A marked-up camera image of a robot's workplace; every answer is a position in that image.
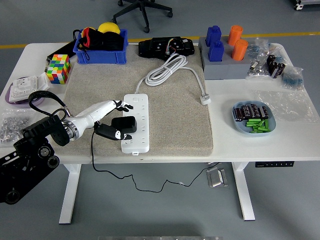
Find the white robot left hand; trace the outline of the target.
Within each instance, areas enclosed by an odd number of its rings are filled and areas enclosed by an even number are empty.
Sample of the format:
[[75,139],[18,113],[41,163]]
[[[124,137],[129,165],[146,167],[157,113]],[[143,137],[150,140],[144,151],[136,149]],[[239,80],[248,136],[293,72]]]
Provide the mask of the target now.
[[[77,116],[68,119],[72,123],[71,129],[73,131],[73,137],[71,140],[79,139],[86,129],[93,128],[96,122],[100,121],[114,109],[129,112],[129,110],[132,110],[133,108],[132,105],[129,105],[122,100],[107,100],[93,104]],[[115,127],[99,123],[95,129],[95,133],[114,141],[132,139],[131,135],[123,133]]]

